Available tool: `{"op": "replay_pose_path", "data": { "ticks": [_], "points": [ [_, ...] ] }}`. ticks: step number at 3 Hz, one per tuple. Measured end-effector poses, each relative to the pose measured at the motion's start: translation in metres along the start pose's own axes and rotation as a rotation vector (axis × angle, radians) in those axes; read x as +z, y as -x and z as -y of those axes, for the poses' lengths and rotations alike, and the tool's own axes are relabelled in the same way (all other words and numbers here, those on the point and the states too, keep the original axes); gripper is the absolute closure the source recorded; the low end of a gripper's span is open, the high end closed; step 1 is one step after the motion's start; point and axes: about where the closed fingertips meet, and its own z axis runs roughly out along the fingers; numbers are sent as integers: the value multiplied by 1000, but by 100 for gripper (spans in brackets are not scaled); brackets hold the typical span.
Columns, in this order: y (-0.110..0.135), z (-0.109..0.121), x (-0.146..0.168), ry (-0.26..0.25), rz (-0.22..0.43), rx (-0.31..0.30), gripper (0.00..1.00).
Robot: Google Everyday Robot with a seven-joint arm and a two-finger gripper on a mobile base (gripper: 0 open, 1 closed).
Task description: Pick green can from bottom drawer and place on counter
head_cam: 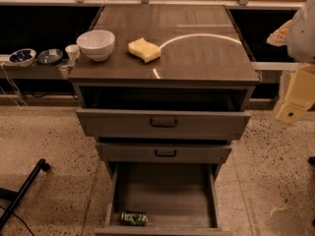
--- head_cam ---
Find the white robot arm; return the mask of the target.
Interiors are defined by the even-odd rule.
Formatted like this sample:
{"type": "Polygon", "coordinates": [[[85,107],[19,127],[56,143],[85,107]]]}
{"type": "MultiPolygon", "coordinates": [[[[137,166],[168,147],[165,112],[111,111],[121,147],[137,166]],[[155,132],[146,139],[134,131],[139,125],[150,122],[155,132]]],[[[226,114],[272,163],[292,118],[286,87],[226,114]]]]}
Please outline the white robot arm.
{"type": "Polygon", "coordinates": [[[315,103],[315,0],[307,0],[291,20],[269,35],[267,43],[285,45],[288,56],[299,62],[275,107],[276,121],[291,126],[315,103]]]}

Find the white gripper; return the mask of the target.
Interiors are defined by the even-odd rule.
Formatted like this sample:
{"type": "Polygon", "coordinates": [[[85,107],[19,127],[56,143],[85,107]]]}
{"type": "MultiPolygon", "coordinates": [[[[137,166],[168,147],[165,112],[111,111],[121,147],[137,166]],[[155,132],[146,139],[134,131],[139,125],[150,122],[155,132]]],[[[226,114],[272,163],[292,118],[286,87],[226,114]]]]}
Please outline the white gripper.
{"type": "MultiPolygon", "coordinates": [[[[291,21],[285,22],[267,38],[276,47],[287,45],[291,21]]],[[[283,103],[277,108],[275,118],[285,125],[301,120],[315,103],[315,65],[301,64],[290,74],[283,103]]]]}

